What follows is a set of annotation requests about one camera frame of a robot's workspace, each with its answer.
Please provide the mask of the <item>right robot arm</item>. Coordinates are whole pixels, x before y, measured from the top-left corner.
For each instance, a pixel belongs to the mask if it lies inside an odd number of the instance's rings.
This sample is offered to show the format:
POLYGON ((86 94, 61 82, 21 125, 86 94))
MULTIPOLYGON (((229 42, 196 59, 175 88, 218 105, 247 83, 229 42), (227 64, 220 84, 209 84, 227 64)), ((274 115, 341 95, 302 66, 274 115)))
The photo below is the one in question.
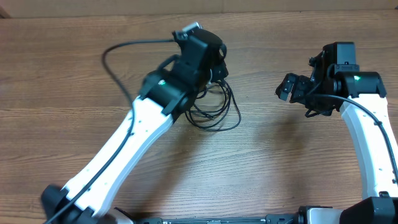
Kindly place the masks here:
POLYGON ((310 58, 310 77, 286 74, 276 95, 300 103, 308 118, 340 113, 349 129, 362 181, 362 201, 335 209, 301 206, 295 214, 267 215, 267 223, 397 223, 397 142, 387 91, 377 72, 362 72, 353 42, 334 42, 310 58))

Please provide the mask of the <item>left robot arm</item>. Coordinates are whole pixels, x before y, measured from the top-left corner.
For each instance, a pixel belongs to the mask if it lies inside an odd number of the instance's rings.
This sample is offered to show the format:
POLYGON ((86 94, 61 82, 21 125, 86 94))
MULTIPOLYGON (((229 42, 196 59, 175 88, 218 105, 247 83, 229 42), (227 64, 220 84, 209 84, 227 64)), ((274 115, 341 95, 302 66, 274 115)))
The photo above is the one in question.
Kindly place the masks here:
POLYGON ((48 223, 132 223, 113 200, 146 150, 188 111, 218 75, 226 75, 226 46, 194 23, 173 33, 181 53, 145 77, 127 116, 95 157, 63 187, 49 185, 41 201, 48 223))

